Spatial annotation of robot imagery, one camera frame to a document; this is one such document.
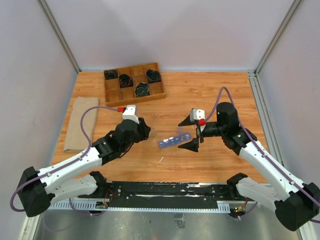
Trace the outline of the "blue weekly pill organizer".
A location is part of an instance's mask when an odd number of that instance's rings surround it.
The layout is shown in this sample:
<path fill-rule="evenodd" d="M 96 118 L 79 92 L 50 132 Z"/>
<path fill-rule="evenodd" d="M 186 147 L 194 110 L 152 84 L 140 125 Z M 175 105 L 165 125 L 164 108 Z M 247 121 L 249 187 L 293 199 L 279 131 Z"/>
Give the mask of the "blue weekly pill organizer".
<path fill-rule="evenodd" d="M 181 145 L 184 142 L 190 141 L 192 139 L 192 134 L 188 131 L 184 131 L 182 127 L 177 128 L 177 134 L 159 140 L 157 146 L 159 149 L 165 149 L 172 146 Z"/>

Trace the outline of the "clear jar of yellow pills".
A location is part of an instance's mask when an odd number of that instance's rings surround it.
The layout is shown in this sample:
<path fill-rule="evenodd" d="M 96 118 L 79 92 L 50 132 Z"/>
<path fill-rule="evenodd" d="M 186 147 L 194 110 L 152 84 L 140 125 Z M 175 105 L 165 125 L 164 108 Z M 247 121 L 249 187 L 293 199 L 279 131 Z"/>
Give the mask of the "clear jar of yellow pills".
<path fill-rule="evenodd" d="M 149 138 L 150 139 L 155 139 L 157 137 L 157 130 L 155 128 L 151 128 L 149 132 Z"/>

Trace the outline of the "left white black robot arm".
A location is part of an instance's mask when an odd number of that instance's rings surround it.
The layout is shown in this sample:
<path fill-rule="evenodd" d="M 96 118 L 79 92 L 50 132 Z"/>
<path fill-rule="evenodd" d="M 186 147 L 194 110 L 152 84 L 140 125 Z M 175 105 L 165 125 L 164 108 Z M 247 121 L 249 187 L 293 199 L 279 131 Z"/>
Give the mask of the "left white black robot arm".
<path fill-rule="evenodd" d="M 17 186 L 22 211 L 31 218 L 63 199 L 79 195 L 103 197 L 107 193 L 107 185 L 100 173 L 89 174 L 81 179 L 75 177 L 121 158 L 134 144 L 147 140 L 150 131 L 151 128 L 142 117 L 137 122 L 125 119 L 115 130 L 73 157 L 40 170 L 35 170 L 33 166 L 26 168 Z"/>

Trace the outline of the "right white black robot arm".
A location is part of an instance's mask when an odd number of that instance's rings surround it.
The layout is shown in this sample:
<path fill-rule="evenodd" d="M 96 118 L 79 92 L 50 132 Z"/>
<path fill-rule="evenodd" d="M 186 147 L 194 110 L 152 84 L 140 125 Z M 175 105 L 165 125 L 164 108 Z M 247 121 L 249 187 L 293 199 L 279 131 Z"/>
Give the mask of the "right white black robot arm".
<path fill-rule="evenodd" d="M 224 145 L 249 162 L 267 180 L 269 187 L 257 183 L 244 173 L 227 180 L 226 193 L 232 200 L 247 197 L 273 211 L 288 230 L 296 231 L 320 213 L 320 189 L 305 183 L 281 165 L 244 128 L 237 109 L 230 102 L 216 107 L 216 121 L 206 121 L 205 111 L 193 108 L 179 126 L 196 126 L 196 137 L 179 145 L 180 149 L 198 152 L 199 145 L 208 137 L 221 137 Z"/>

